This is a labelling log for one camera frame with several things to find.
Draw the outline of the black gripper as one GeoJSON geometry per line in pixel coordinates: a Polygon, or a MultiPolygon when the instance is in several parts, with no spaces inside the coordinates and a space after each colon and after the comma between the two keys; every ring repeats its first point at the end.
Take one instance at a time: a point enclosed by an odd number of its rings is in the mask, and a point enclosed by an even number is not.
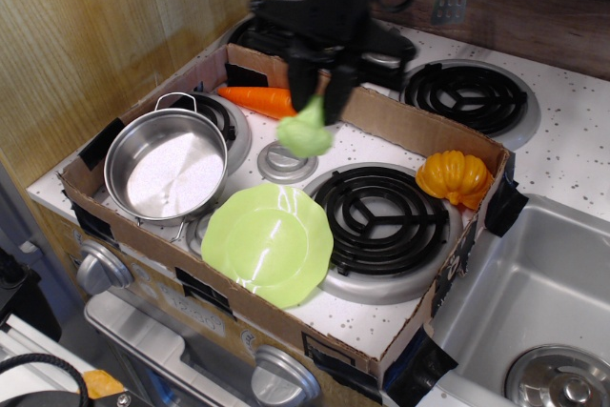
{"type": "MultiPolygon", "coordinates": [[[[390,68],[403,71],[416,56],[404,36],[374,20],[375,0],[254,0],[252,43],[282,56],[288,64],[292,105],[301,112],[315,93],[320,66],[329,69],[343,58],[359,64],[370,56],[387,58],[390,68]]],[[[331,71],[324,92],[324,118],[333,125],[354,87],[357,70],[339,65],[331,71]]]]}

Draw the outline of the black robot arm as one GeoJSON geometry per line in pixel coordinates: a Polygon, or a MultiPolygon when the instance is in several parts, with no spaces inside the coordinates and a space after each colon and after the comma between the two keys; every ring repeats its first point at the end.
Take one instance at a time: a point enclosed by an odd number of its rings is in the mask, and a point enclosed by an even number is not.
{"type": "Polygon", "coordinates": [[[374,20],[377,0],[254,0],[246,47],[281,57],[288,65],[293,107],[302,111],[315,93],[321,71],[330,80],[324,121],[341,116],[354,88],[363,82],[398,91],[417,50],[406,37],[374,20]]]}

